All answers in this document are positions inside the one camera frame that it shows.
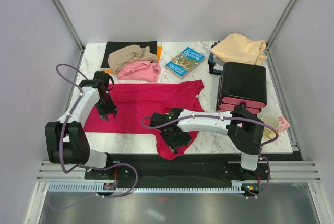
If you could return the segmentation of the black pink drawer organizer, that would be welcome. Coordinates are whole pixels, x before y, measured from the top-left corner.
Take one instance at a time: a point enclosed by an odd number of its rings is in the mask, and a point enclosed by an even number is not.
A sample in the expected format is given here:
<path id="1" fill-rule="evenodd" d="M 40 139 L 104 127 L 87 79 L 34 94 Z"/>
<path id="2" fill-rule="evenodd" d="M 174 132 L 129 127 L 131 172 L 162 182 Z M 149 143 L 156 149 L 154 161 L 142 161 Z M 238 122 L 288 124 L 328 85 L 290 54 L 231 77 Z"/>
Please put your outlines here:
<path id="1" fill-rule="evenodd" d="M 216 111 L 232 111 L 244 104 L 252 114 L 267 105 L 267 76 L 263 66 L 227 62 L 219 79 Z"/>

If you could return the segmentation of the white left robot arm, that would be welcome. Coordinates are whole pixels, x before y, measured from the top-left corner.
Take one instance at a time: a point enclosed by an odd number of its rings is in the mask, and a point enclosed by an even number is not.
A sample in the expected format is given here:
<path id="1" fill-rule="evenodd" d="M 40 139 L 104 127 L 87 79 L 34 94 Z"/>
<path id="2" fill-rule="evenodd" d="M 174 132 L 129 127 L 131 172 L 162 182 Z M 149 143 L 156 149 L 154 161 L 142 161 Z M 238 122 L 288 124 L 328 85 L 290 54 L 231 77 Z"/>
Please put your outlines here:
<path id="1" fill-rule="evenodd" d="M 90 148 L 84 125 L 92 109 L 96 109 L 103 120 L 111 114 L 116 116 L 117 107 L 109 91 L 112 77 L 103 71 L 96 71 L 93 79 L 85 79 L 79 84 L 80 93 L 71 103 L 66 113 L 56 122 L 48 122 L 45 127 L 47 153 L 50 163 L 73 164 L 97 168 L 104 179 L 114 174 L 114 165 L 108 155 Z"/>

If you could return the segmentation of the blue illustrated paperback book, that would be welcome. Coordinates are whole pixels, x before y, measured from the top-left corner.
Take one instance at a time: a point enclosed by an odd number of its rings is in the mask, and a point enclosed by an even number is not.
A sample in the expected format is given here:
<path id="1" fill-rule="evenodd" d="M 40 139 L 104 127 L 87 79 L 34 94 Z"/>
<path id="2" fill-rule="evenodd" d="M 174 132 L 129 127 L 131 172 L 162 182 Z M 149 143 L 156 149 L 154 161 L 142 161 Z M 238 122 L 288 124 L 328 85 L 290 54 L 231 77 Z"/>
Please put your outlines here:
<path id="1" fill-rule="evenodd" d="M 205 59 L 205 56 L 187 47 L 176 57 L 166 63 L 165 68 L 173 73 L 180 80 L 183 80 Z"/>

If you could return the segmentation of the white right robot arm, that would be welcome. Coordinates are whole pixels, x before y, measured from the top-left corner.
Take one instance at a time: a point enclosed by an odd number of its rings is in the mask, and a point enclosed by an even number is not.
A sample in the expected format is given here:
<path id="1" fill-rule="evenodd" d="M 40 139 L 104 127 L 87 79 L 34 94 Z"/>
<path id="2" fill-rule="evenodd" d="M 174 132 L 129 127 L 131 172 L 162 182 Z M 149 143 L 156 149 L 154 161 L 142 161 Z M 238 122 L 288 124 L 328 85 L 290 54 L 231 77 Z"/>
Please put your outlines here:
<path id="1" fill-rule="evenodd" d="M 242 105 L 215 113 L 172 108 L 166 114 L 154 113 L 149 119 L 149 125 L 141 122 L 142 126 L 158 130 L 168 150 L 176 155 L 181 155 L 193 142 L 193 133 L 221 134 L 241 152 L 240 175 L 251 179 L 258 172 L 264 123 Z"/>

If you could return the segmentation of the magenta t shirt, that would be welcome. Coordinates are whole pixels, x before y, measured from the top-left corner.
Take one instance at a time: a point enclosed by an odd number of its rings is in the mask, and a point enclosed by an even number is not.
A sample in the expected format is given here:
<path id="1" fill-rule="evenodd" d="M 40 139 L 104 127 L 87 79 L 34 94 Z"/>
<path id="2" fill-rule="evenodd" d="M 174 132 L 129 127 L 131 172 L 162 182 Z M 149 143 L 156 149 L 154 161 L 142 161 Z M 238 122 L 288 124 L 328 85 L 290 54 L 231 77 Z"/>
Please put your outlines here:
<path id="1" fill-rule="evenodd" d="M 198 136 L 198 132 L 190 132 L 189 144 L 182 145 L 173 153 L 156 129 L 142 127 L 140 121 L 154 113 L 166 114 L 172 108 L 182 108 L 202 112 L 199 94 L 204 89 L 202 80 L 186 81 L 179 84 L 115 84 L 109 92 L 117 106 L 116 117 L 108 121 L 100 118 L 97 109 L 93 108 L 85 122 L 84 131 L 93 133 L 117 134 L 153 134 L 156 138 L 158 154 L 173 160 L 184 154 Z"/>

